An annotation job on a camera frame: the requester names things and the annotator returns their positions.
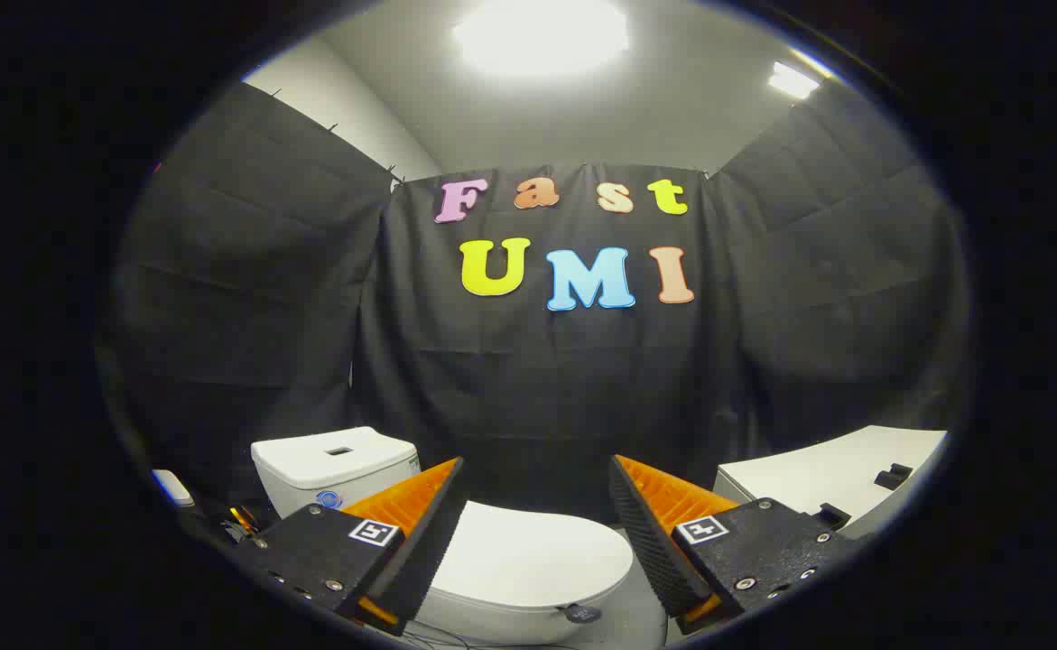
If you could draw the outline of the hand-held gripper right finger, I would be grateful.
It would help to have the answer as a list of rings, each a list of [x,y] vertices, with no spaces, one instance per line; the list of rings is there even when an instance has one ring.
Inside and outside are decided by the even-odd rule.
[[[664,612],[685,635],[752,617],[863,550],[772,498],[738,503],[615,454],[609,495]]]

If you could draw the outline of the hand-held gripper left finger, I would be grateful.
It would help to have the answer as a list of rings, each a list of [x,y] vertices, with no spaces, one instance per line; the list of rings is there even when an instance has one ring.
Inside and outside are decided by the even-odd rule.
[[[452,543],[468,490],[447,460],[344,510],[308,505],[257,535],[257,581],[327,616],[400,636]]]

